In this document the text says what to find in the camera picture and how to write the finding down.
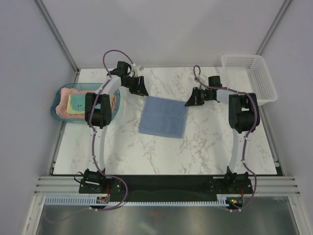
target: teal basket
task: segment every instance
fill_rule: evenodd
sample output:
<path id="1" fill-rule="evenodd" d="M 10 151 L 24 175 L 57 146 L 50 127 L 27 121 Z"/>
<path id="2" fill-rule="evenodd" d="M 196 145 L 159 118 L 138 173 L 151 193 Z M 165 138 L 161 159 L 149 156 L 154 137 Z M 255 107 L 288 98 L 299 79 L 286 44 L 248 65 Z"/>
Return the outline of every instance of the teal basket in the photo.
<path id="1" fill-rule="evenodd" d="M 69 89 L 74 88 L 78 91 L 86 91 L 86 90 L 96 91 L 101 85 L 102 85 L 101 83 L 69 83 L 69 84 L 62 86 L 55 94 L 55 98 L 50 109 L 52 117 L 58 121 L 86 123 L 84 119 L 61 118 L 56 114 L 55 108 L 59 105 L 61 101 L 61 89 L 62 88 L 69 88 Z M 113 110 L 113 113 L 112 113 L 112 120 L 116 116 L 120 102 L 121 102 L 121 95 L 118 89 L 114 92 L 114 95 L 116 96 L 116 104 L 115 104 L 115 109 Z"/>

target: pink towel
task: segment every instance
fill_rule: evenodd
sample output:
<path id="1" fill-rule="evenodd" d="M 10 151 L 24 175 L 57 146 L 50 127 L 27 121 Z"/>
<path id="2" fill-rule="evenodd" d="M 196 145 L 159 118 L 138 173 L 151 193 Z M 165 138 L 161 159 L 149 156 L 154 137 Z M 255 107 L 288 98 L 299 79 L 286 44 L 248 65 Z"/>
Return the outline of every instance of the pink towel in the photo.
<path id="1" fill-rule="evenodd" d="M 67 112 L 67 103 L 68 103 L 68 98 L 70 94 L 86 94 L 88 92 L 94 92 L 94 91 L 78 91 L 74 88 L 62 88 L 61 89 L 61 100 L 60 104 L 55 108 L 56 114 L 60 118 L 69 118 L 69 119 L 85 119 L 84 114 L 68 114 Z M 116 96 L 112 97 L 112 102 L 111 102 L 111 111 L 113 112 L 116 104 Z"/>

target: marble tabletop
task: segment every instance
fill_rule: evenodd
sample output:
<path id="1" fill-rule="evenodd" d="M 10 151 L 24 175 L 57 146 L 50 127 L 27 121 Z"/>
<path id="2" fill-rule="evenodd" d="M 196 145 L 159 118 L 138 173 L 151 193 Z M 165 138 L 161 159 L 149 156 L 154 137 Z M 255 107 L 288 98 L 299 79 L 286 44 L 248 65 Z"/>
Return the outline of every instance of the marble tabletop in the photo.
<path id="1" fill-rule="evenodd" d="M 83 69 L 79 83 L 102 83 L 104 69 Z M 145 68 L 142 71 L 149 95 L 187 101 L 194 81 L 192 68 Z M 201 68 L 203 81 L 220 75 L 224 85 L 250 92 L 245 71 L 234 70 L 231 79 L 223 77 L 222 67 Z M 104 143 L 107 174 L 225 174 L 231 158 L 233 134 L 228 124 L 228 106 L 207 101 L 189 107 L 182 139 L 140 134 L 138 126 L 145 97 L 121 88 L 120 109 L 108 126 Z M 54 174 L 85 171 L 90 159 L 91 128 L 67 123 Z M 248 153 L 248 166 L 257 174 L 276 174 L 265 131 L 260 123 Z"/>

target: reflective floor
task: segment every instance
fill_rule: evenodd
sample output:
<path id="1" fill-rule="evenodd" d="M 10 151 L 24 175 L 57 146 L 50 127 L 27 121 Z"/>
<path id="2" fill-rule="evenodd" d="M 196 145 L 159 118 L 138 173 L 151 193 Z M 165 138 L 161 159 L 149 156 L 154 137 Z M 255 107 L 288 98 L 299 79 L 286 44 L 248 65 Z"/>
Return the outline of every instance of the reflective floor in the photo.
<path id="1" fill-rule="evenodd" d="M 45 206 L 50 220 L 80 210 Z M 242 212 L 215 207 L 122 207 L 84 211 L 58 224 L 41 218 L 40 235 L 297 235 L 287 198 L 255 198 Z"/>

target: white wall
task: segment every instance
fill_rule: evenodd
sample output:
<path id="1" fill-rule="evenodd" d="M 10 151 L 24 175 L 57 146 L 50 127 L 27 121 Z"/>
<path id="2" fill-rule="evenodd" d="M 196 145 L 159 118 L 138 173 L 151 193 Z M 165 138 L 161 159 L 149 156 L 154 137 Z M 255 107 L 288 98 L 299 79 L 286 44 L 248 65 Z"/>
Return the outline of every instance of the white wall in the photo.
<path id="1" fill-rule="evenodd" d="M 293 1 L 264 57 L 278 100 L 266 109 L 286 173 L 294 175 L 313 223 L 313 1 Z"/>
<path id="2" fill-rule="evenodd" d="M 74 78 L 32 0 L 0 1 L 0 234 L 21 234 L 58 122 L 54 94 Z"/>
<path id="3" fill-rule="evenodd" d="M 125 51 L 146 67 L 221 65 L 256 53 L 283 0 L 43 0 L 80 68 Z M 107 57 L 109 66 L 118 58 Z"/>

